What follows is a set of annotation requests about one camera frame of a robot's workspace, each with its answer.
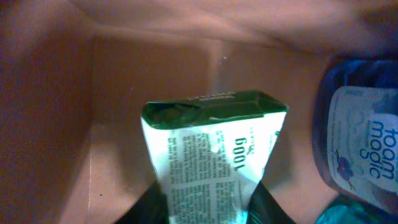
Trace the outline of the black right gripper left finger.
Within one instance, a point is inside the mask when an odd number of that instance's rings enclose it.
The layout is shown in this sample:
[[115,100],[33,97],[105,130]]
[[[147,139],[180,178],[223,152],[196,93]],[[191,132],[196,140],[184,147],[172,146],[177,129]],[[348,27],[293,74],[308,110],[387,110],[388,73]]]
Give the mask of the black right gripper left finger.
[[167,197],[154,182],[114,224],[169,224]]

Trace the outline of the green white soap box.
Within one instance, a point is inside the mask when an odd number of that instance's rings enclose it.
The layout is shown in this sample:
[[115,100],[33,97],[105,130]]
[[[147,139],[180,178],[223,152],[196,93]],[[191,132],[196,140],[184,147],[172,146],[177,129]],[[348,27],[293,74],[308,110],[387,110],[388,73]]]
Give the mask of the green white soap box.
[[141,124],[169,223],[246,223],[288,107],[257,90],[145,104]]

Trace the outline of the purple foam soap bottle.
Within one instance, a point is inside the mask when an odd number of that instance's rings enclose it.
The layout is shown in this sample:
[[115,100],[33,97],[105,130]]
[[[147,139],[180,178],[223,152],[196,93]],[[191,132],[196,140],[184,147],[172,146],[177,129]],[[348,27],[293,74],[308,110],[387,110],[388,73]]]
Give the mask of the purple foam soap bottle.
[[322,78],[313,156],[336,191],[397,215],[397,61],[345,60]]

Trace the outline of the blue mouthwash bottle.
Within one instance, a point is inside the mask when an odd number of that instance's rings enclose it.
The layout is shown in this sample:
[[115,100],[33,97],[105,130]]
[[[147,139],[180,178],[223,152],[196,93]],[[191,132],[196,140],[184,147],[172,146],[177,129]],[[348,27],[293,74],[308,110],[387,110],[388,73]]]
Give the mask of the blue mouthwash bottle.
[[315,224],[397,224],[397,215],[339,194]]

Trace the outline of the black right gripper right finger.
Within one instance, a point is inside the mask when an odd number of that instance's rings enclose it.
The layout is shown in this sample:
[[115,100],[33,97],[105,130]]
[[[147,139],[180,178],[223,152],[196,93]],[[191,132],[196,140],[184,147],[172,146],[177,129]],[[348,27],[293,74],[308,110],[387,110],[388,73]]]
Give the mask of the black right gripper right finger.
[[259,182],[248,205],[247,224],[295,224]]

